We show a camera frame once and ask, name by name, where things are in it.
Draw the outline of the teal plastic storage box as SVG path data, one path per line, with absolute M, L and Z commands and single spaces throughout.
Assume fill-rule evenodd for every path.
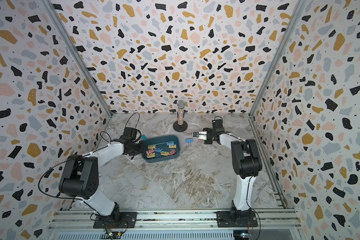
M 146 139 L 144 143 L 145 150 L 141 156 L 148 163 L 172 160 L 180 155 L 180 141 L 175 135 Z

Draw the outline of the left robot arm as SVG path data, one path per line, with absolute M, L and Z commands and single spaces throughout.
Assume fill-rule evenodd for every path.
M 71 198 L 79 199 L 100 216 L 111 216 L 117 212 L 117 204 L 111 201 L 99 188 L 99 167 L 110 160 L 129 155 L 134 157 L 145 151 L 143 141 L 121 141 L 85 155 L 67 158 L 59 183 L 59 191 Z

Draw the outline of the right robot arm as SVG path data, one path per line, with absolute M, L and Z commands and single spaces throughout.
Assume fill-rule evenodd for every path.
M 251 206 L 254 182 L 263 169 L 259 149 L 254 139 L 241 139 L 223 126 L 223 119 L 212 120 L 211 128 L 194 132 L 193 137 L 203 140 L 206 145 L 214 142 L 231 150 L 232 166 L 237 175 L 235 197 L 230 209 L 230 220 L 246 220 L 255 212 Z

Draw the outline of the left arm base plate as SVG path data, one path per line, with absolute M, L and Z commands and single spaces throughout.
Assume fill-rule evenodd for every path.
M 133 229 L 137 212 L 120 212 L 111 216 L 98 216 L 93 224 L 94 229 Z

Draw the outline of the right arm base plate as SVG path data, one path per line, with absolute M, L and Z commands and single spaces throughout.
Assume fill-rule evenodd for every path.
M 257 216 L 253 210 L 247 211 L 218 211 L 216 212 L 219 228 L 258 227 Z

